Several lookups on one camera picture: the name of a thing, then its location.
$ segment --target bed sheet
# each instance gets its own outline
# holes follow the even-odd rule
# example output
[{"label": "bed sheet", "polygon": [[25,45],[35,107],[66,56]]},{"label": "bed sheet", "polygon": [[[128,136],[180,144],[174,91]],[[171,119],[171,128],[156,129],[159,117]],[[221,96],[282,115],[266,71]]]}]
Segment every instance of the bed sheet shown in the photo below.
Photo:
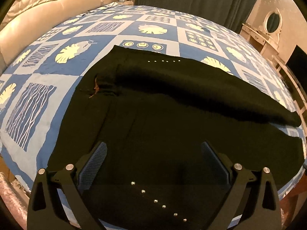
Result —
[{"label": "bed sheet", "polygon": [[[27,190],[31,190],[37,171],[47,167],[75,87],[114,45],[201,61],[250,83],[295,111],[276,72],[237,33],[178,11],[111,3],[57,25],[25,48],[0,76],[0,152]],[[302,128],[275,126],[302,139],[306,158]],[[303,168],[278,191],[280,199],[302,174]]]}]

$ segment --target television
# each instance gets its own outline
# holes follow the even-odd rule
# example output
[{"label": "television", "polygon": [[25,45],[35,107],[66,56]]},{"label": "television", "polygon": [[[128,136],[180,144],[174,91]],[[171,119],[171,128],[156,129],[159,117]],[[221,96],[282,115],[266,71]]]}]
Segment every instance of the television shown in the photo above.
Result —
[{"label": "television", "polygon": [[295,76],[296,82],[298,81],[301,88],[307,93],[307,54],[296,46],[286,66]]}]

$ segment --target headboard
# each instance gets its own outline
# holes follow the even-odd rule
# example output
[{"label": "headboard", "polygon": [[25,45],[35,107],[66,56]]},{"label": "headboard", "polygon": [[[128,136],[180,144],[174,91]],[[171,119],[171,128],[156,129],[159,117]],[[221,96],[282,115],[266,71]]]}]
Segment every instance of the headboard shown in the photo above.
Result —
[{"label": "headboard", "polygon": [[10,65],[25,47],[56,25],[111,2],[113,0],[16,0],[0,25],[0,74],[2,66]]}]

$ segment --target white mirror frame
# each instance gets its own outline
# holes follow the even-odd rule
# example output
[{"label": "white mirror frame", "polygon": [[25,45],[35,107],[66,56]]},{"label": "white mirror frame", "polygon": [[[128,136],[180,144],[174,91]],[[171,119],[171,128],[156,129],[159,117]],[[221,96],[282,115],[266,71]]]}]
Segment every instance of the white mirror frame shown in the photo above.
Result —
[{"label": "white mirror frame", "polygon": [[[268,22],[268,19],[270,17],[271,14],[273,13],[276,13],[279,15],[279,25],[278,25],[278,28],[272,32],[272,33],[269,33],[268,30],[267,30],[267,22]],[[282,17],[281,17],[281,14],[280,14],[280,11],[278,8],[276,8],[275,10],[273,11],[270,11],[267,16],[265,17],[265,20],[263,22],[263,27],[264,27],[264,31],[266,34],[269,34],[270,35],[270,38],[272,38],[277,44],[279,44],[279,35],[280,35],[280,32],[281,32],[281,27],[282,27]]]}]

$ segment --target silver stud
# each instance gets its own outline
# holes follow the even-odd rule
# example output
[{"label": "silver stud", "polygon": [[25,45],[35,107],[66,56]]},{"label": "silver stud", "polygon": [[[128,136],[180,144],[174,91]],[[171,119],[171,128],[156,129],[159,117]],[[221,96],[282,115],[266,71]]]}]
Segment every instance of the silver stud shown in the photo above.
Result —
[{"label": "silver stud", "polygon": [[267,174],[270,173],[270,169],[267,168],[267,167],[264,167],[264,168],[263,168],[263,171],[264,171],[265,173],[267,173]]},{"label": "silver stud", "polygon": [[239,164],[239,163],[236,163],[236,164],[234,165],[234,168],[235,168],[236,170],[241,170],[241,169],[242,169],[242,165]]},{"label": "silver stud", "polygon": [[74,165],[73,164],[67,164],[66,165],[66,169],[67,170],[72,170],[74,168]]},{"label": "silver stud", "polygon": [[43,173],[45,173],[45,169],[40,169],[40,170],[38,171],[38,173],[39,173],[40,175],[42,175]]}]

